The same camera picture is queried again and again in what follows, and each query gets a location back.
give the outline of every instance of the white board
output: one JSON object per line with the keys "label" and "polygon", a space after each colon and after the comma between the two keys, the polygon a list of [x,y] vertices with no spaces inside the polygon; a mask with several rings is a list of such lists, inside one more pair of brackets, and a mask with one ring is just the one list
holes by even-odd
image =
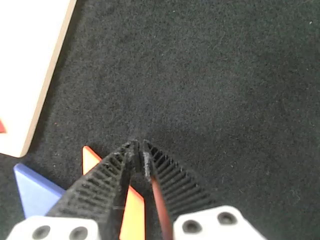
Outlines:
{"label": "white board", "polygon": [[30,146],[76,0],[0,0],[0,153]]}

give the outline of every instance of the screw hole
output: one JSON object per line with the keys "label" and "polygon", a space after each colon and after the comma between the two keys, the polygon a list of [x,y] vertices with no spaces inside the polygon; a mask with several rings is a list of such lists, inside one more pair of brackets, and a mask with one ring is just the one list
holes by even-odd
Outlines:
{"label": "screw hole", "polygon": [[222,212],[218,215],[218,221],[221,225],[233,225],[237,223],[236,217],[229,212]]}
{"label": "screw hole", "polygon": [[197,221],[188,220],[183,223],[182,229],[186,234],[197,234],[202,230],[202,227]]}
{"label": "screw hole", "polygon": [[32,234],[32,238],[35,240],[44,239],[48,236],[50,232],[50,227],[48,225],[43,225],[38,227]]}
{"label": "screw hole", "polygon": [[85,240],[88,236],[88,229],[84,226],[76,227],[70,233],[69,239],[70,240]]}

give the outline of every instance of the blue piece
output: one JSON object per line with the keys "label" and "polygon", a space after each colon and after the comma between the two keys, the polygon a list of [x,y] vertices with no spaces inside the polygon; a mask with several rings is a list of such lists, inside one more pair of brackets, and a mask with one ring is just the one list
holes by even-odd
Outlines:
{"label": "blue piece", "polygon": [[46,215],[66,192],[21,163],[13,171],[25,218]]}

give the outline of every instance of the black felt surface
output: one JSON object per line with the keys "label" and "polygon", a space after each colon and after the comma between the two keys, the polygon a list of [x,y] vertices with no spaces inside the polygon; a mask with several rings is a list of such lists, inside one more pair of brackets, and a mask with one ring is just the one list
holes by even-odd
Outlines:
{"label": "black felt surface", "polygon": [[[269,240],[320,237],[320,1],[79,0],[29,153],[0,156],[0,232],[21,161],[63,188],[82,147],[147,138]],[[148,239],[160,238],[151,190]]]}

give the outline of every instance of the orange piece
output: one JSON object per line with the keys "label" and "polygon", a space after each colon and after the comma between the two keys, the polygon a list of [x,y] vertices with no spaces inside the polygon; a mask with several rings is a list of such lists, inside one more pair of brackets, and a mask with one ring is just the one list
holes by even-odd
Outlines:
{"label": "orange piece", "polygon": [[[82,149],[83,175],[101,161],[90,147]],[[145,240],[145,200],[129,186],[120,231],[120,240]]]}
{"label": "orange piece", "polygon": [[99,157],[90,147],[82,148],[82,174],[85,175],[101,161]]}
{"label": "orange piece", "polygon": [[5,126],[3,125],[3,123],[0,120],[0,134],[4,134],[6,132]]}

